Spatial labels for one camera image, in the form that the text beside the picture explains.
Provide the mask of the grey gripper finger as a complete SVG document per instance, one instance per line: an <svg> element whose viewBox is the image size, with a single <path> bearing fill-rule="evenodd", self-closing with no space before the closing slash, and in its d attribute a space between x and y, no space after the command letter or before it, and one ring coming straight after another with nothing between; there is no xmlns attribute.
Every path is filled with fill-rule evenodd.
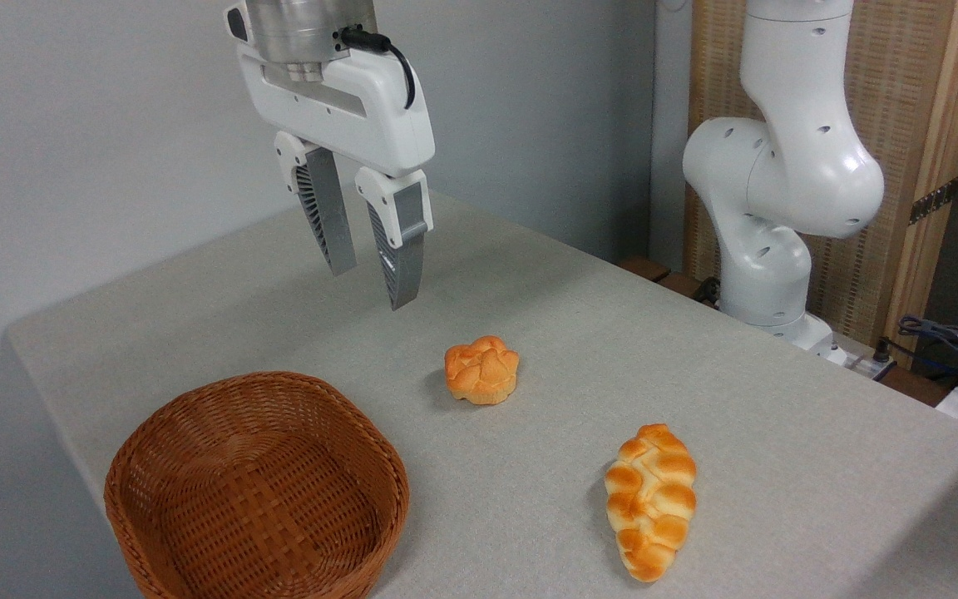
<svg viewBox="0 0 958 599"><path fill-rule="evenodd" d="M303 205L317 245L335 276L356 266L333 152L279 131L274 141L288 191Z"/></svg>
<svg viewBox="0 0 958 599"><path fill-rule="evenodd" d="M362 166L356 187L368 202L389 303L397 310L421 288L423 236L433 229L427 178L422 170L392 178Z"/></svg>

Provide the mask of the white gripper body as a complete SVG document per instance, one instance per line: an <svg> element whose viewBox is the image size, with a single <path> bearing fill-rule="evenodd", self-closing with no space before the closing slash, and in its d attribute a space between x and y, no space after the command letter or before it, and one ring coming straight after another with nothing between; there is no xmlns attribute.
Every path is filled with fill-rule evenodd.
<svg viewBox="0 0 958 599"><path fill-rule="evenodd" d="M251 46L236 49L256 111L279 130L392 177L433 158L422 87L404 109L407 88L395 57L353 51L324 65L322 81L304 82L290 80L283 65L266 63Z"/></svg>

